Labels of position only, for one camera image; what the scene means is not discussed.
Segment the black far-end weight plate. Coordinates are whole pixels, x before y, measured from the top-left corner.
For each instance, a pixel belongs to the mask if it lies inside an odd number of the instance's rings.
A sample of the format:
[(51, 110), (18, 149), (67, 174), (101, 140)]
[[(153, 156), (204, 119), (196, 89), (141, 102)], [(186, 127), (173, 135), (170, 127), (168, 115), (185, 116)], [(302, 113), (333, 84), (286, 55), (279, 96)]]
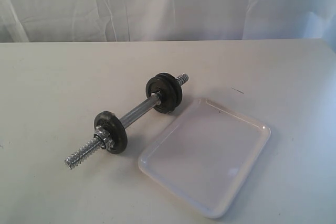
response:
[(112, 154), (122, 153), (128, 144), (128, 137), (121, 121), (110, 111), (100, 112), (94, 120), (94, 128), (101, 125), (107, 130), (114, 141), (113, 147), (108, 152)]

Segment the chrome star collar nut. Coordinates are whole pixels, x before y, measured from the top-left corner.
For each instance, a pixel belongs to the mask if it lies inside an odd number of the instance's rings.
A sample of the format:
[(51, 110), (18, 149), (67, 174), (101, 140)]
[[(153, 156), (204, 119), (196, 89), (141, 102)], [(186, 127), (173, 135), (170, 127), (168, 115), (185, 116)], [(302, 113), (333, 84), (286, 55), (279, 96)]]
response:
[(94, 130), (94, 137), (97, 137), (102, 143), (102, 148), (104, 150), (110, 150), (114, 145), (114, 141), (111, 134), (105, 130), (101, 125), (96, 126)]

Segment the chrome threaded dumbbell bar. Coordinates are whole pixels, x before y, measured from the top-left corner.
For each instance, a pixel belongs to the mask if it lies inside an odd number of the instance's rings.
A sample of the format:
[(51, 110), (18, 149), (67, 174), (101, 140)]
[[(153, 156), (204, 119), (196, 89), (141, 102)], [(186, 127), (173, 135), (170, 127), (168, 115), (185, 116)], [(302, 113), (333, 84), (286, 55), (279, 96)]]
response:
[[(123, 117), (118, 118), (125, 128), (125, 132), (126, 132), (126, 128), (128, 128), (131, 124), (137, 121), (140, 117), (148, 113), (151, 109), (154, 109), (154, 106), (158, 105), (158, 103), (159, 103), (159, 99), (156, 95), (151, 95), (148, 98), (146, 96), (146, 100), (144, 100), (142, 103), (137, 105), (134, 109), (129, 111)], [(74, 153), (72, 153), (70, 156), (68, 156), (65, 159), (65, 164), (69, 169), (74, 169), (99, 149), (103, 149), (102, 143), (97, 137), (94, 137), (94, 134), (93, 134), (93, 138), (89, 142), (87, 142), (85, 145), (83, 145), (81, 148), (76, 150)]]

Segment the white rectangular plastic tray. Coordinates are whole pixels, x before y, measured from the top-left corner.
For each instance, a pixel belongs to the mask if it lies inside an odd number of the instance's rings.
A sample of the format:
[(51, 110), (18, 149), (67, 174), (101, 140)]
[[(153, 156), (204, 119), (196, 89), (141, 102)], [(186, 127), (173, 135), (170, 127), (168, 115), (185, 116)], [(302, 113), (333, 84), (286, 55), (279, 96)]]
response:
[(231, 206), (271, 135), (263, 122), (195, 99), (141, 153), (139, 169), (209, 219)]

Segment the white backdrop curtain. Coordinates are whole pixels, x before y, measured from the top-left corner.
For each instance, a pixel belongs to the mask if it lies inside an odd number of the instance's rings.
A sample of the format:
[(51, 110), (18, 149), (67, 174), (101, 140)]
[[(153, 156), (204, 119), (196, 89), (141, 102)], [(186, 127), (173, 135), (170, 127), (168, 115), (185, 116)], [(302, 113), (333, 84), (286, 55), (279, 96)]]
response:
[(1, 41), (322, 38), (335, 0), (1, 0)]

